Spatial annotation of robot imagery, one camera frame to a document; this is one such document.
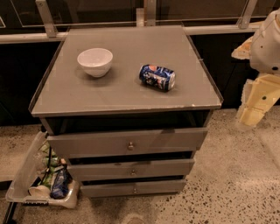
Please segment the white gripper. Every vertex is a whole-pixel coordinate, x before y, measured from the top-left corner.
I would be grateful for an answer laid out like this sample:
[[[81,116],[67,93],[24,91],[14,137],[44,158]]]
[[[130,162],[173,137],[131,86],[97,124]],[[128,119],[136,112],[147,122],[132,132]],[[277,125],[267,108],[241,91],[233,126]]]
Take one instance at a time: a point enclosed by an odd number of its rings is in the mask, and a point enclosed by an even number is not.
[[[255,127],[280,99],[280,76],[260,73],[255,80],[247,79],[237,111],[237,122]]]

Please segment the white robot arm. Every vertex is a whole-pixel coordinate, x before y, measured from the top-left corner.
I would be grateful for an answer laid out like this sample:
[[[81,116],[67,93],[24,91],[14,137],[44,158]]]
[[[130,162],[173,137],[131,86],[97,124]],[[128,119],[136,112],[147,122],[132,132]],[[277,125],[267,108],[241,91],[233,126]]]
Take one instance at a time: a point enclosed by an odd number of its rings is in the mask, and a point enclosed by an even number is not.
[[[280,9],[272,11],[231,56],[249,60],[258,72],[255,80],[244,84],[236,116],[238,123],[255,127],[280,98]]]

